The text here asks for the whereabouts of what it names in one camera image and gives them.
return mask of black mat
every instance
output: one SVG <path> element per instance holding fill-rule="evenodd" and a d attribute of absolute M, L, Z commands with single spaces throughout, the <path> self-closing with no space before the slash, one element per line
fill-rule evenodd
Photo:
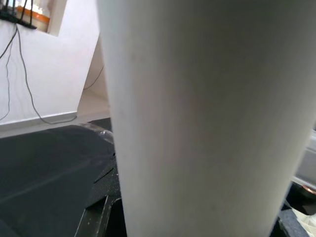
<path fill-rule="evenodd" d="M 0 236 L 72 237 L 114 148 L 67 126 L 0 139 L 0 151 Z"/>

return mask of dark floor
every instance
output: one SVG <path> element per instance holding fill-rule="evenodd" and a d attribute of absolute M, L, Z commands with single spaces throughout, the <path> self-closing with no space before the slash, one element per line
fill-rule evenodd
<path fill-rule="evenodd" d="M 110 119 L 94 123 L 111 129 Z M 0 237 L 73 237 L 114 148 L 67 126 L 0 139 L 0 151 Z"/>

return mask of white cylinder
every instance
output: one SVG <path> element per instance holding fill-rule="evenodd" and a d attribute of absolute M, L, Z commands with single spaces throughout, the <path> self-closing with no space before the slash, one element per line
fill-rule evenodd
<path fill-rule="evenodd" d="M 99 1 L 129 237 L 269 235 L 315 119 L 315 12 Z"/>

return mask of white pipe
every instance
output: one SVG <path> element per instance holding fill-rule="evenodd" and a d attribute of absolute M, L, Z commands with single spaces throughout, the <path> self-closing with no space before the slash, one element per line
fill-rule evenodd
<path fill-rule="evenodd" d="M 315 1 L 100 0 L 129 237 L 267 237 L 316 112 Z"/>

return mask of white column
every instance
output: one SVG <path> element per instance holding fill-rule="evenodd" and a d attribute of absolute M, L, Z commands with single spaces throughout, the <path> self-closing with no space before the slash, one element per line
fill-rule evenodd
<path fill-rule="evenodd" d="M 100 0 L 129 237 L 267 237 L 316 112 L 316 2 Z"/>

